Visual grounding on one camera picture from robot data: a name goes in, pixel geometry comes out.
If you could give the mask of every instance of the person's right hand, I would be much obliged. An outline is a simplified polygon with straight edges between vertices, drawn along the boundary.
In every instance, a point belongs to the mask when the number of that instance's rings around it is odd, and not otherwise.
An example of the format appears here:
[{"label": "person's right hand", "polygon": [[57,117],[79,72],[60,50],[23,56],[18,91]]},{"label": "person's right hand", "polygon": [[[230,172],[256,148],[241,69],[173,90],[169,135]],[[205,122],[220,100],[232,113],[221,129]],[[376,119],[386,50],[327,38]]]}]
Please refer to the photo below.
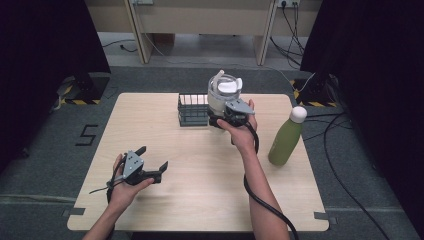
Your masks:
[{"label": "person's right hand", "polygon": [[[249,107],[252,108],[252,110],[255,109],[255,104],[252,99],[249,100]],[[236,145],[241,153],[250,150],[255,151],[253,135],[246,126],[233,127],[222,119],[218,119],[217,123],[222,129],[227,130],[231,134],[234,145]],[[256,131],[258,124],[254,115],[249,115],[249,123]]]}]

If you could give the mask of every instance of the bottle cap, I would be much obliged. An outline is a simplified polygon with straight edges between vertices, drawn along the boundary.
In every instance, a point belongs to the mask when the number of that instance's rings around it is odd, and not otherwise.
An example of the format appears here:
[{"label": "bottle cap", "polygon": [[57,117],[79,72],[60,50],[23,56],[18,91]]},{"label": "bottle cap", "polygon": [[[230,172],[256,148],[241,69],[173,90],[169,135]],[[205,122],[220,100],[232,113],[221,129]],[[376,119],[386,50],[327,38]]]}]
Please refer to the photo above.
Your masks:
[{"label": "bottle cap", "polygon": [[303,123],[308,113],[306,109],[300,106],[294,107],[290,113],[290,119],[295,123]]}]

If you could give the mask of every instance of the water bottle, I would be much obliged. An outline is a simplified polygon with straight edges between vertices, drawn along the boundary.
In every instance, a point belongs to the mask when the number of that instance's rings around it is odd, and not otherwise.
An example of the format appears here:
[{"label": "water bottle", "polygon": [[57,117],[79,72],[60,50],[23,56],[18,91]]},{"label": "water bottle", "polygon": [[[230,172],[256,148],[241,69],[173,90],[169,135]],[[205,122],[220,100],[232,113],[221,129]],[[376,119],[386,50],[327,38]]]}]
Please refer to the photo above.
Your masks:
[{"label": "water bottle", "polygon": [[274,143],[268,154],[268,160],[278,166],[286,164],[294,148],[299,142],[302,131],[302,123],[305,121],[306,109],[300,106],[294,107],[290,118],[280,127]]}]

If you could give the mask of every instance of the black wire basket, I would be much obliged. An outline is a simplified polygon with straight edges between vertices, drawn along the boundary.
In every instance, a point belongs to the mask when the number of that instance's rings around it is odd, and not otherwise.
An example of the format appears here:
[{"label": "black wire basket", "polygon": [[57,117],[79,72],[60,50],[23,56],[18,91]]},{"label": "black wire basket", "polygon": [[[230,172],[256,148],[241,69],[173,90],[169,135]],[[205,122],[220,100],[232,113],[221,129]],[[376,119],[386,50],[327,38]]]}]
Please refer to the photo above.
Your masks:
[{"label": "black wire basket", "polygon": [[208,125],[208,95],[206,93],[180,93],[178,95],[180,127]]}]

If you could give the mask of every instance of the power outlet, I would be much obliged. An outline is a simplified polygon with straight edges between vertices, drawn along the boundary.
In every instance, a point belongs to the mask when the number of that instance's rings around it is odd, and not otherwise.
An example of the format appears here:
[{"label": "power outlet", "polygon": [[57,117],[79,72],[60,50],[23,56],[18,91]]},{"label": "power outlet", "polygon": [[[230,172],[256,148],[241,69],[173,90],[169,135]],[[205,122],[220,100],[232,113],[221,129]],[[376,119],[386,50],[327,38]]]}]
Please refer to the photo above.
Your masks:
[{"label": "power outlet", "polygon": [[299,7],[300,0],[278,0],[278,7],[282,6],[283,1],[286,2],[286,8],[294,8],[295,4]]}]

